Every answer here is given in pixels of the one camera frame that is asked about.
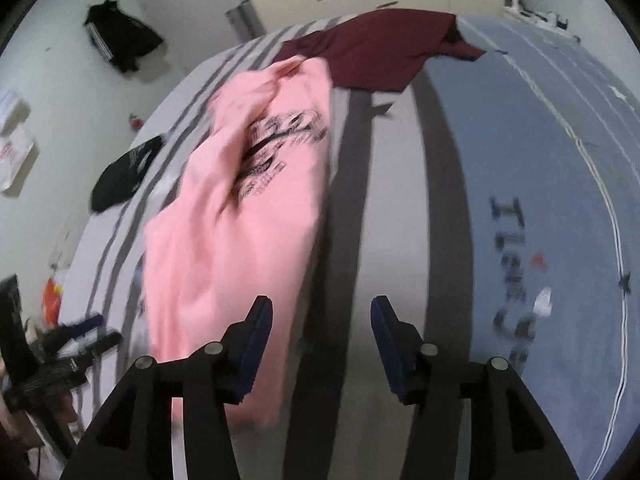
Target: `white wall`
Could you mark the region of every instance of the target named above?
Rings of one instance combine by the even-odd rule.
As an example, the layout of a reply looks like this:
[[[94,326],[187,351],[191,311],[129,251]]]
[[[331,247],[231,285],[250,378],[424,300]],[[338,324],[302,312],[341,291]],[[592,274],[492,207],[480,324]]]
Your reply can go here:
[[[70,232],[70,261],[94,183],[129,148],[129,114],[148,118],[184,76],[160,49],[127,78],[106,63],[82,27],[88,7],[103,1],[38,0],[0,56],[0,92],[23,96],[39,149],[22,189],[0,194],[0,278],[18,274],[27,315],[39,311],[56,238]],[[119,2],[144,20],[136,0]]]
[[[604,0],[524,0],[524,4],[568,19],[568,30],[640,100],[640,53]]]

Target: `hanging black jacket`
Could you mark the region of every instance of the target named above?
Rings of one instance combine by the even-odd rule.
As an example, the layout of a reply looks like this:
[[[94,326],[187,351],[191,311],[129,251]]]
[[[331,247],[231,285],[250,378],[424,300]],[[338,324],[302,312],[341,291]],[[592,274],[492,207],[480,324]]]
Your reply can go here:
[[[84,27],[94,47],[122,73],[138,70],[136,58],[146,56],[162,43],[154,30],[124,14],[115,0],[91,6]]]

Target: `gray stripe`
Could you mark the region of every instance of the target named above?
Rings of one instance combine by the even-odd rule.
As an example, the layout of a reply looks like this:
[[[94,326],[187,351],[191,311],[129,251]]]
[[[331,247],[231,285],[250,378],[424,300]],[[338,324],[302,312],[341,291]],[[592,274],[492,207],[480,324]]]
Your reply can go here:
[[[238,66],[246,59],[246,57],[255,49],[255,47],[259,43],[261,43],[261,38],[258,38],[257,40],[254,40],[254,42],[251,44],[251,46],[249,48],[247,48],[247,50],[244,51],[242,56],[239,57],[238,61],[235,63],[233,68],[228,70],[228,72],[226,72],[225,75],[220,79],[220,81],[215,85],[214,89],[210,92],[210,95],[213,95],[222,86],[222,84],[224,84],[224,82],[226,82],[226,80],[229,78],[229,76],[232,75],[232,73],[236,70],[236,68],[238,68]],[[156,174],[154,174],[153,178],[148,183],[148,186],[144,190],[144,192],[142,194],[142,197],[140,199],[140,202],[138,203],[138,206],[136,207],[136,210],[135,210],[135,212],[133,214],[132,223],[131,223],[131,226],[129,228],[129,231],[127,232],[127,235],[125,236],[125,239],[124,239],[122,245],[120,246],[120,249],[118,250],[118,254],[116,256],[116,260],[114,262],[114,266],[111,269],[110,279],[109,279],[107,291],[106,291],[106,294],[105,294],[105,300],[104,300],[104,302],[102,304],[102,315],[107,320],[108,320],[109,312],[111,310],[111,301],[113,299],[113,292],[114,292],[115,285],[116,285],[117,275],[120,273],[120,269],[122,268],[122,266],[124,264],[124,261],[125,261],[127,255],[129,254],[129,251],[130,251],[130,248],[131,248],[131,246],[133,244],[133,241],[136,238],[136,235],[138,233],[138,229],[140,227],[140,223],[142,222],[142,218],[143,218],[144,213],[145,213],[146,204],[148,202],[149,196],[151,195],[151,192],[153,191],[154,187],[156,186],[156,184],[158,183],[160,178],[164,175],[164,172],[166,171],[166,168],[169,166],[169,163],[171,163],[171,161],[173,160],[175,154],[177,153],[177,151],[180,148],[180,146],[182,145],[182,143],[189,137],[189,134],[200,124],[200,120],[204,116],[205,111],[207,109],[207,103],[208,103],[208,99],[205,100],[200,105],[200,108],[198,109],[198,113],[196,114],[196,116],[190,121],[188,126],[180,133],[180,136],[177,138],[175,144],[169,150],[167,158],[162,162],[162,165],[159,168],[158,172]],[[101,362],[102,362],[102,359],[98,359],[98,360],[94,361],[94,373],[93,373],[93,377],[92,377],[93,378],[92,387],[93,387],[93,390],[94,390],[93,391],[93,393],[94,393],[94,406],[93,406],[93,408],[94,408],[94,416],[97,413],[98,409],[100,408],[100,375],[102,373]]]
[[[472,335],[473,250],[462,164],[425,70],[420,70],[411,88],[422,129],[429,197],[429,295],[424,339],[455,360],[467,362]],[[436,397],[431,405],[437,409],[428,416],[437,423],[427,428],[414,415],[404,466],[416,460],[430,464],[434,478],[453,478],[462,400],[446,388],[436,388],[431,394]]]
[[[222,69],[232,59],[232,57],[235,56],[235,54],[238,52],[239,49],[240,49],[240,47],[236,47],[235,49],[233,49],[228,54],[228,56],[225,57],[224,61],[220,64],[220,66],[217,68],[217,70],[211,75],[211,77],[209,79],[207,79],[207,82],[204,83],[204,85],[200,88],[200,90],[198,90],[195,93],[195,95],[193,96],[193,98],[191,99],[189,104],[184,108],[184,110],[180,114],[180,117],[178,117],[178,119],[175,121],[174,125],[169,130],[171,133],[173,133],[175,131],[175,129],[177,128],[178,124],[180,124],[180,122],[182,122],[182,120],[187,115],[187,113],[191,109],[191,107],[193,107],[193,105],[198,100],[198,98],[207,89],[207,87],[209,87],[209,85],[213,82],[213,80],[218,77],[218,75],[220,74]],[[113,245],[113,242],[116,239],[116,235],[118,234],[118,229],[120,227],[120,224],[122,223],[122,218],[124,217],[125,213],[127,212],[127,209],[129,208],[130,204],[131,204],[131,201],[128,201],[124,205],[124,207],[120,210],[120,214],[118,215],[118,219],[116,220],[116,223],[113,226],[113,232],[111,233],[111,237],[107,241],[107,245],[105,246],[104,250],[102,251],[102,256],[100,257],[100,261],[98,262],[98,266],[95,269],[94,284],[92,285],[91,293],[89,294],[89,301],[87,302],[85,317],[89,316],[89,314],[91,313],[91,309],[94,306],[95,293],[98,290],[98,284],[100,283],[100,278],[102,277],[102,269],[104,267],[104,263],[105,263],[105,261],[107,259],[109,251],[111,250],[111,246]]]
[[[372,122],[388,106],[373,107],[371,92],[351,91],[303,329],[310,351],[302,355],[292,396],[284,480],[328,477],[346,370]]]
[[[335,18],[333,20],[329,20],[329,22],[325,25],[325,28],[332,27],[337,20],[338,20],[338,18]],[[294,34],[293,39],[299,38],[299,37],[303,36],[304,34],[306,34],[306,32],[316,23],[317,23],[317,21],[314,20],[314,21],[309,22],[306,25],[304,25],[302,28],[300,28]],[[266,57],[270,53],[271,49],[280,41],[280,38],[288,30],[290,30],[290,28],[281,31],[280,34],[276,35],[274,40],[271,41],[271,43],[262,51],[262,53],[251,64],[250,70],[259,69],[262,66],[264,60],[266,59]],[[206,137],[202,137],[199,140],[198,145],[196,146],[196,149],[197,149],[198,146],[201,145],[201,143],[204,142],[205,139],[206,139]],[[161,209],[164,209],[165,207],[167,207],[169,204],[171,204],[174,201],[175,197],[177,196],[179,183],[180,183],[180,179],[177,179],[175,181],[174,185],[172,186],[170,192],[168,193],[167,197],[165,197],[164,203],[162,204],[162,208]],[[134,323],[134,321],[136,319],[136,316],[135,316],[135,311],[136,311],[135,305],[138,304],[138,301],[140,299],[140,294],[141,293],[142,293],[142,291],[139,290],[139,288],[132,282],[130,290],[129,290],[130,301],[127,302],[127,311],[125,313],[125,318],[124,318],[124,321],[123,321],[123,324],[122,324],[122,330],[120,331],[120,333],[122,334],[123,339],[122,339],[121,345],[118,347],[118,356],[117,356],[117,364],[116,364],[116,379],[117,380],[119,380],[120,377],[122,377],[122,375],[126,371],[125,368],[126,368],[126,365],[127,365],[127,360],[128,360],[128,356],[129,356],[129,350],[130,350],[131,331],[133,329],[133,323]],[[131,304],[134,306],[131,309],[132,312],[129,311],[129,307],[130,307]]]

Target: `striped bedsheet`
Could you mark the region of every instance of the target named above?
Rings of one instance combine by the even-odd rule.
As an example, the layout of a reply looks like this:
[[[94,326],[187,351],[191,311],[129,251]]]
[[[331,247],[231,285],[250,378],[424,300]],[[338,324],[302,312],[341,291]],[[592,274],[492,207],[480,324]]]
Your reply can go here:
[[[267,66],[282,41],[346,19],[218,54],[140,131],[136,144],[170,139],[135,197],[90,219],[66,281],[62,321],[101,312],[125,337],[76,394],[86,424],[146,351],[143,229],[209,134],[207,100]],[[478,61],[430,59],[401,94],[334,90],[326,224],[292,396],[276,428],[236,440],[243,478],[399,477],[412,410],[389,392],[370,332],[379,294],[450,354],[509,358],[581,479],[603,478],[638,426],[640,105],[579,44],[517,22],[458,24],[487,50]],[[522,224],[492,216],[492,200],[515,198]],[[618,285],[628,272],[631,294]],[[443,408],[443,424],[461,417],[468,429],[464,406]],[[464,456],[468,443],[452,444],[439,466],[466,478],[456,448]]]

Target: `blue bedsheet section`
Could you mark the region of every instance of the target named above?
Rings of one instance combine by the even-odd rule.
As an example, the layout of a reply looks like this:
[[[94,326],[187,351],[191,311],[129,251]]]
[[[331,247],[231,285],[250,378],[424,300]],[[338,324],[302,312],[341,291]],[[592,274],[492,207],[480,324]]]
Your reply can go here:
[[[460,23],[463,35],[487,54],[474,63],[433,58],[426,69],[460,150],[470,203],[471,359],[511,356],[580,478],[600,479],[640,421],[640,182],[635,169],[640,167],[640,104],[579,44],[524,23],[465,19],[471,27]],[[505,52],[582,141],[609,193],[612,212],[575,141],[505,60]],[[518,198],[525,227],[515,216],[494,220],[492,196],[501,205]],[[624,359],[612,216],[624,272],[631,272]],[[518,238],[500,250],[497,234]],[[544,305],[534,313],[545,287],[551,290],[548,316]],[[495,318],[505,308],[498,329]]]

